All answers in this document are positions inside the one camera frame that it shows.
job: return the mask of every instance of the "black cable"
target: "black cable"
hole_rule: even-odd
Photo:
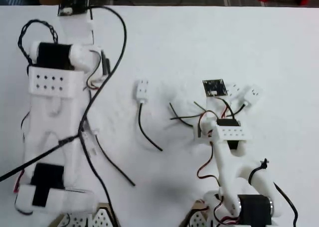
[[[194,101],[194,104],[196,106],[198,106],[200,109],[202,109],[203,111],[206,111],[206,109],[204,107],[202,107],[201,105],[199,105],[196,101]]]
[[[182,119],[182,118],[194,118],[194,117],[198,117],[200,116],[202,113],[197,114],[197,115],[193,115],[193,116],[177,116],[177,117],[172,117],[170,118],[170,120],[177,120],[177,119]]]
[[[171,110],[174,112],[175,116],[176,116],[176,117],[179,117],[178,114],[176,113],[176,111],[174,110],[172,104],[169,103],[169,105],[170,105],[170,107],[171,107]],[[180,120],[183,124],[185,124],[186,126],[193,127],[193,125],[188,124],[187,122],[183,121],[182,119],[179,118],[179,120]]]
[[[117,169],[117,170],[124,176],[124,178],[127,179],[128,182],[130,182],[130,184],[131,184],[132,186],[135,186],[135,183],[134,183],[134,182],[110,159],[110,157],[105,153],[105,151],[103,150],[103,148],[102,148],[102,146],[101,146],[101,144],[100,144],[100,142],[99,142],[99,139],[98,139],[98,136],[97,136],[97,135],[95,135],[95,139],[96,139],[96,142],[98,143],[98,146],[100,147],[100,149],[101,149],[103,155],[105,156],[105,158],[112,164],[112,166],[115,167],[115,169]]]
[[[88,79],[86,80],[86,86],[87,86],[89,89],[91,89],[91,87],[90,87],[90,85],[89,85],[89,80],[90,80],[90,78],[94,75],[94,73],[99,69],[99,66],[100,66],[101,60],[102,60],[102,57],[101,57],[101,55],[100,55],[99,52],[97,52],[97,51],[95,51],[95,50],[90,50],[90,52],[93,52],[93,53],[99,55],[99,61],[97,62],[97,65],[96,65],[96,67],[94,68],[94,70],[93,70],[93,72],[91,73],[91,75],[90,75],[90,76],[88,77]]]
[[[234,115],[237,115],[239,112],[241,112],[245,108],[245,104],[243,104],[236,112],[234,112]]]
[[[18,211],[20,214],[22,214],[22,215],[24,215],[24,216],[30,216],[30,215],[32,215],[32,214],[33,214],[33,211],[24,212],[24,211],[19,210],[19,209],[17,208],[17,206],[16,206],[16,199],[17,199],[17,198],[18,198],[18,195],[16,195],[15,200],[14,200],[14,208],[15,208],[15,210]]]
[[[297,211],[296,207],[294,206],[292,201],[289,199],[289,197],[286,195],[286,193],[283,192],[282,189],[280,189],[279,186],[277,186],[277,184],[275,182],[274,182],[274,185],[275,185],[277,191],[285,198],[285,200],[287,201],[287,203],[290,205],[291,209],[293,210],[293,212],[295,214],[293,226],[296,227],[297,219],[298,219],[298,211]]]
[[[95,170],[91,160],[90,160],[90,156],[89,156],[89,153],[87,151],[87,148],[85,146],[85,142],[84,142],[84,139],[83,139],[83,136],[82,136],[82,128],[83,128],[83,125],[84,125],[84,122],[85,120],[87,119],[87,114],[92,106],[92,104],[94,103],[95,99],[98,97],[98,95],[100,94],[100,92],[103,90],[103,87],[106,85],[106,83],[110,80],[110,78],[113,76],[114,72],[117,70],[122,58],[123,58],[123,55],[124,55],[124,52],[125,52],[125,48],[126,48],[126,42],[127,42],[127,30],[126,30],[126,25],[125,25],[125,22],[123,20],[123,18],[116,12],[114,11],[113,9],[107,7],[107,6],[89,6],[88,9],[94,9],[94,8],[103,8],[103,9],[106,9],[110,12],[112,12],[114,15],[116,15],[119,20],[121,21],[122,25],[123,25],[123,30],[124,30],[124,41],[123,41],[123,47],[122,47],[122,51],[121,51],[121,54],[120,54],[120,57],[118,59],[118,61],[116,62],[113,70],[111,71],[111,73],[107,76],[107,78],[103,81],[102,85],[100,86],[100,88],[97,90],[96,94],[92,97],[91,101],[89,102],[89,104],[87,105],[85,111],[84,111],[84,114],[82,116],[82,119],[80,121],[80,124],[79,124],[79,128],[78,128],[78,135],[79,135],[79,138],[80,138],[80,142],[81,142],[81,145],[82,145],[82,148],[83,148],[83,151],[84,151],[84,154],[85,154],[85,157],[89,163],[89,166],[93,172],[93,174],[96,176],[96,178],[99,180],[99,182],[101,183],[101,186],[106,194],[106,197],[108,199],[108,202],[109,202],[109,206],[110,206],[110,210],[111,210],[111,213],[112,215],[114,216],[114,219],[115,221],[112,223],[114,227],[118,227],[118,223],[116,221],[116,215],[115,215],[115,212],[114,212],[114,209],[113,209],[113,205],[112,205],[112,202],[111,202],[111,198],[109,196],[109,193],[106,189],[106,186],[102,180],[102,178],[99,176],[99,174],[97,173],[97,171]]]
[[[64,146],[65,144],[72,142],[74,139],[78,138],[78,135],[76,136],[71,136],[71,137],[67,137],[63,140],[59,141],[59,144],[53,148],[51,148],[50,150],[42,153],[41,155],[38,155],[37,157],[33,158],[32,160],[24,163],[23,165],[18,166],[17,168],[9,171],[8,173],[4,174],[3,176],[0,176],[0,182],[6,180],[7,178],[15,175],[16,173],[24,170],[25,168],[27,168],[28,166],[32,165],[33,163],[41,160],[42,158],[46,157],[47,155],[51,154],[53,151],[56,151],[57,149],[61,148],[62,146]]]
[[[266,169],[267,168],[267,159],[264,159],[264,161],[262,162],[260,167],[257,167],[255,169],[253,169],[253,171],[250,173],[249,178],[248,178],[248,183],[251,184],[251,180],[253,178],[253,175],[261,170],[261,169]],[[291,209],[293,210],[295,217],[294,217],[294,221],[293,221],[293,226],[296,227],[297,224],[297,219],[298,219],[298,211],[296,209],[296,207],[294,206],[293,202],[289,199],[289,197],[286,195],[285,192],[282,191],[282,189],[279,188],[279,186],[277,186],[277,184],[274,182],[274,185],[277,189],[277,191],[285,198],[285,200],[287,201],[287,203],[290,205]]]
[[[140,109],[139,109],[139,127],[140,127],[140,130],[141,130],[141,133],[145,136],[145,138],[153,145],[155,146],[157,149],[159,149],[160,151],[163,151],[163,149],[161,147],[159,147],[157,144],[154,143],[154,141],[152,141],[148,136],[147,134],[145,134],[143,128],[142,128],[142,125],[141,125],[141,113],[142,113],[142,106],[143,106],[143,103],[140,104]]]
[[[28,113],[24,116],[24,118],[22,119],[22,121],[21,121],[21,129],[22,129],[22,127],[23,127],[23,123],[24,123],[24,121],[26,120],[26,118],[29,116],[29,114],[30,114],[30,112],[28,111]]]
[[[68,222],[65,225],[61,226],[61,227],[67,227],[70,224],[70,222],[71,222],[70,214],[69,213],[66,213],[66,214],[67,214],[66,218],[68,219]]]
[[[50,25],[49,23],[47,23],[46,21],[42,21],[42,20],[39,20],[39,19],[32,19],[30,21],[28,21],[23,27],[22,27],[22,30],[21,30],[21,33],[20,33],[20,36],[19,36],[19,39],[18,39],[18,47],[20,48],[22,54],[25,56],[25,58],[27,59],[29,65],[32,65],[32,59],[31,57],[26,53],[26,51],[24,50],[23,46],[22,46],[22,39],[27,31],[27,29],[29,28],[29,26],[32,24],[32,23],[40,23],[40,24],[43,24],[45,26],[47,26],[49,29],[50,29],[50,32],[52,34],[52,38],[53,38],[53,42],[54,43],[58,43],[58,34],[56,33],[56,31],[54,30],[53,26]]]
[[[227,103],[227,101],[225,101],[222,98],[218,98],[218,97],[216,97],[216,99],[219,99],[219,100],[221,100],[221,101],[223,101],[225,103],[226,107],[230,111],[231,116],[233,117],[233,119],[235,119],[235,114],[234,114],[233,110],[231,109],[230,105]]]

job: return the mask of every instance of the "white table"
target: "white table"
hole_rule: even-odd
[[[169,121],[169,101],[181,91],[185,99],[205,102],[201,81],[256,83],[265,97],[247,114],[254,136],[252,154],[267,157],[274,181],[299,211],[298,226],[318,223],[319,9],[262,7],[115,6],[128,28],[127,49],[118,71],[97,100],[104,131],[101,142],[111,158],[136,182],[132,188],[98,151],[93,156],[123,227],[175,227],[193,202],[216,188],[198,180],[196,171],[210,148],[192,143],[192,131]],[[51,23],[64,36],[56,6],[0,7],[0,172],[22,162],[19,125],[29,109],[27,62],[16,43],[30,19]],[[94,10],[96,41],[114,65],[123,30],[111,13]],[[50,41],[49,31],[31,27],[25,46]],[[132,98],[134,82],[150,81],[150,99],[142,122],[160,153],[141,135]],[[106,201],[83,158],[78,187]],[[204,173],[216,173],[213,162]],[[14,178],[0,183],[1,226],[47,226],[55,216],[21,216],[13,208]],[[282,226],[292,226],[293,212],[283,201]]]

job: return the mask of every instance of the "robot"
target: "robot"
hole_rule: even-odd
[[[256,85],[245,88],[236,84],[226,86],[222,79],[204,80],[203,85],[206,108],[201,107],[203,113],[192,122],[194,140],[211,146],[219,172],[218,178],[210,175],[216,178],[219,189],[209,191],[203,197],[204,204],[208,207],[206,226],[277,226],[276,218],[281,215],[281,201],[279,192],[267,173],[267,160],[261,163],[249,156],[247,142],[251,140],[251,133],[235,117],[242,109],[253,106],[262,96],[262,90]],[[223,102],[226,107],[219,117],[214,111]],[[182,105],[178,105],[178,100],[174,103],[177,113],[185,112]],[[233,113],[231,103],[234,103],[232,106],[239,107],[237,112]],[[235,180],[239,177],[246,179],[258,194],[239,193],[235,186]]]
[[[91,80],[107,75],[104,53],[94,45],[87,6],[88,0],[62,0],[58,16],[68,37],[66,43],[35,42],[30,47],[31,102],[24,138],[25,163],[58,140],[76,136],[90,101],[87,89]],[[27,167],[27,181],[19,186],[16,208],[23,213],[93,213],[98,204],[94,193],[74,187],[80,151],[76,138],[62,147],[59,157],[50,155]]]

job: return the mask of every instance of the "bracket with holes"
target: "bracket with holes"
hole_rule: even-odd
[[[189,227],[206,227],[206,219],[201,212],[193,214],[189,220]]]
[[[219,140],[246,141],[251,140],[251,134],[243,126],[218,126],[213,129],[213,135],[218,135]]]
[[[31,94],[72,98],[82,86],[82,71],[30,67],[29,92]]]
[[[113,227],[109,213],[99,209],[94,215],[69,214],[65,215],[57,227]]]

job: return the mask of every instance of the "wire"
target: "wire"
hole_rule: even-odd
[[[89,163],[89,166],[93,172],[93,174],[96,176],[96,178],[99,180],[105,194],[106,194],[106,197],[108,199],[108,202],[109,202],[109,206],[110,206],[110,210],[111,210],[111,213],[112,215],[114,216],[114,221],[113,221],[113,226],[114,227],[118,227],[118,222],[116,221],[116,218],[115,218],[115,212],[114,212],[114,209],[113,209],[113,205],[112,205],[112,202],[111,202],[111,198],[110,198],[110,195],[108,193],[108,190],[102,180],[102,178],[99,176],[99,174],[97,173],[97,171],[95,170],[91,160],[90,160],[90,156],[89,156],[89,153],[87,151],[87,148],[86,148],[86,145],[85,145],[85,142],[84,142],[84,138],[82,136],[82,128],[83,128],[83,125],[84,125],[84,122],[85,120],[87,119],[87,114],[92,106],[92,104],[94,103],[95,99],[99,96],[100,92],[103,90],[104,86],[106,85],[106,83],[108,83],[108,81],[110,80],[110,78],[113,76],[113,74],[115,73],[115,71],[117,70],[122,58],[123,58],[123,55],[124,55],[124,52],[125,52],[125,48],[126,48],[126,42],[127,42],[127,30],[126,30],[126,25],[125,25],[125,22],[123,20],[123,18],[116,12],[114,11],[113,9],[109,8],[108,6],[89,6],[88,9],[91,10],[91,9],[95,9],[95,8],[102,8],[102,9],[105,9],[105,10],[108,10],[110,11],[111,13],[113,13],[120,21],[121,21],[121,24],[123,26],[123,31],[124,31],[124,40],[123,40],[123,47],[122,47],[122,50],[121,50],[121,54],[119,56],[119,59],[117,60],[113,70],[110,72],[110,74],[107,76],[107,78],[103,81],[102,85],[100,86],[100,88],[97,90],[96,94],[92,97],[92,99],[90,100],[89,104],[87,105],[85,111],[84,111],[84,114],[82,116],[82,119],[80,121],[80,124],[79,124],[79,128],[78,128],[78,136],[79,136],[79,139],[80,139],[80,142],[81,142],[81,145],[82,145],[82,148],[83,148],[83,152],[85,154],[85,157]]]
[[[23,123],[24,123],[24,121],[26,120],[26,118],[29,116],[29,114],[30,114],[30,112],[28,111],[28,113],[24,116],[24,118],[22,119],[22,121],[21,121],[21,125],[20,125],[20,127],[21,127],[21,129],[22,129],[22,127],[23,127]]]
[[[277,186],[277,184],[275,182],[274,182],[274,185],[275,185],[277,191],[285,198],[285,200],[287,201],[287,203],[290,205],[291,209],[293,210],[293,212],[295,214],[293,226],[296,227],[297,219],[298,219],[298,211],[297,211],[296,207],[294,206],[292,201],[289,199],[289,197],[286,195],[286,193],[283,192],[283,190],[280,189],[279,186]]]
[[[141,113],[142,113],[142,106],[143,106],[143,103],[140,104],[140,109],[139,109],[139,127],[140,127],[140,130],[142,132],[142,134],[145,136],[145,138],[153,145],[155,146],[158,150],[160,151],[163,151],[163,149],[161,147],[159,147],[157,144],[154,143],[154,141],[152,141],[148,136],[147,134],[145,134],[143,128],[142,128],[142,125],[141,125]]]
[[[39,19],[32,19],[30,21],[28,21],[21,29],[21,33],[20,33],[20,36],[19,36],[19,39],[18,39],[18,47],[20,48],[22,54],[25,56],[25,58],[27,59],[29,65],[32,65],[32,59],[30,57],[30,55],[28,55],[26,53],[26,51],[24,50],[23,48],[23,45],[22,45],[22,39],[24,37],[24,35],[26,34],[26,31],[27,29],[29,28],[29,26],[33,23],[40,23],[40,24],[43,24],[45,26],[47,26],[49,29],[50,29],[50,32],[52,34],[52,38],[53,38],[53,42],[54,43],[58,43],[58,34],[56,33],[56,31],[54,30],[53,26],[51,26],[49,23],[47,23],[46,21],[42,21],[42,20],[39,20]]]
[[[66,214],[67,214],[66,218],[68,219],[68,222],[65,225],[61,226],[61,227],[67,227],[70,224],[70,222],[71,222],[71,217],[70,217],[69,213],[66,213]]]
[[[234,112],[234,115],[237,115],[239,112],[241,112],[245,108],[245,104],[243,104],[236,112]]]
[[[201,105],[199,105],[196,101],[194,101],[194,104],[196,106],[198,106],[200,109],[202,109],[203,111],[206,111],[206,109],[204,107],[202,107]]]
[[[24,212],[22,210],[19,210],[18,207],[16,206],[16,199],[18,198],[18,195],[16,195],[15,200],[14,200],[14,208],[16,211],[18,211],[20,214],[24,215],[24,216],[30,216],[33,214],[33,211],[30,212]]]
[[[219,98],[219,97],[216,97],[216,99],[219,99],[219,100],[221,100],[221,101],[223,101],[223,102],[225,103],[226,107],[228,108],[228,110],[229,110],[230,113],[231,113],[231,116],[233,117],[233,119],[235,119],[234,112],[233,112],[233,110],[231,109],[230,105],[227,103],[227,101],[225,101],[224,99]]]
[[[202,209],[192,209],[189,214],[187,215],[186,221],[185,221],[185,227],[190,226],[190,219],[193,217],[194,214],[196,214],[199,211],[207,211],[209,207],[205,207]]]
[[[177,120],[177,119],[182,119],[182,118],[194,118],[194,117],[198,117],[201,114],[197,114],[197,115],[193,115],[193,116],[177,116],[177,117],[172,117],[170,118],[170,120]]]
[[[174,112],[175,116],[176,116],[176,117],[179,117],[178,114],[176,113],[176,111],[174,110],[172,104],[169,103],[169,105],[170,105],[170,107],[171,107],[171,110]],[[186,126],[193,127],[193,125],[191,125],[191,124],[189,124],[189,123],[183,121],[182,119],[179,118],[179,120],[180,120],[183,124],[185,124]]]
[[[197,134],[198,134],[198,137],[200,137],[200,136],[201,136],[201,133],[202,133],[201,127],[200,127],[201,119],[203,118],[203,116],[204,116],[207,112],[213,113],[213,114],[216,116],[216,118],[219,119],[218,116],[217,116],[217,114],[216,114],[215,112],[211,111],[211,110],[207,110],[207,111],[203,112],[202,114],[200,114],[200,117],[199,117],[199,119],[198,119],[198,124],[197,124],[197,131],[198,131]]]
[[[227,111],[227,106],[225,106],[223,112],[221,113],[221,116],[220,116],[221,119],[225,117],[226,111]]]
[[[97,54],[97,55],[99,56],[99,61],[97,62],[97,65],[96,65],[96,67],[94,68],[94,70],[93,70],[93,72],[91,73],[91,75],[90,75],[90,76],[88,77],[88,79],[86,80],[86,86],[87,86],[88,88],[90,88],[90,89],[96,90],[96,89],[98,89],[98,87],[95,86],[95,85],[93,85],[92,83],[89,83],[89,80],[90,80],[90,78],[94,75],[94,73],[99,69],[99,66],[100,66],[100,64],[101,64],[102,57],[101,57],[100,53],[97,52],[97,51],[95,51],[95,50],[90,50],[90,52],[93,52],[93,53]]]
[[[128,182],[131,183],[132,186],[135,186],[135,183],[110,159],[110,157],[105,153],[105,151],[103,150],[100,142],[99,142],[99,139],[98,139],[98,136],[95,135],[95,139],[96,139],[96,142],[98,143],[98,146],[100,147],[103,155],[105,156],[105,158],[124,176],[124,178],[127,179]]]
[[[206,178],[213,177],[213,178],[215,178],[215,180],[217,181],[218,186],[221,186],[220,183],[219,183],[218,178],[217,178],[216,176],[214,176],[214,175],[199,176],[199,172],[200,172],[202,169],[204,169],[204,168],[211,162],[211,160],[213,159],[213,143],[210,142],[210,145],[211,145],[211,155],[210,155],[210,158],[209,158],[209,160],[208,160],[204,165],[202,165],[202,166],[198,169],[198,171],[197,171],[197,177],[200,178],[200,179],[206,179]]]
[[[38,160],[41,160],[42,158],[46,157],[47,155],[51,154],[52,152],[56,151],[57,149],[61,148],[62,146],[64,146],[67,143],[72,142],[74,139],[78,138],[78,135],[76,136],[71,136],[71,137],[67,137],[63,140],[59,141],[59,144],[53,148],[51,148],[50,150],[42,153],[41,155],[38,155],[37,157],[33,158],[32,160],[24,163],[23,165],[18,166],[17,168],[9,171],[8,173],[0,176],[0,182],[8,179],[9,177],[15,175],[16,173],[24,170],[25,168],[27,168],[28,166],[32,165],[33,163],[37,162]]]
[[[229,226],[229,225],[237,224],[238,221],[239,221],[239,217],[233,218],[233,217],[225,216],[225,217],[223,217],[221,220],[220,220],[219,218],[217,218],[217,216],[216,216],[216,211],[221,207],[221,205],[223,204],[223,202],[224,202],[224,197],[222,196],[222,198],[221,198],[219,204],[214,208],[214,211],[213,211],[214,218],[215,218],[215,219],[217,220],[217,222],[219,223],[219,225],[217,225],[217,226],[220,226],[220,225]]]

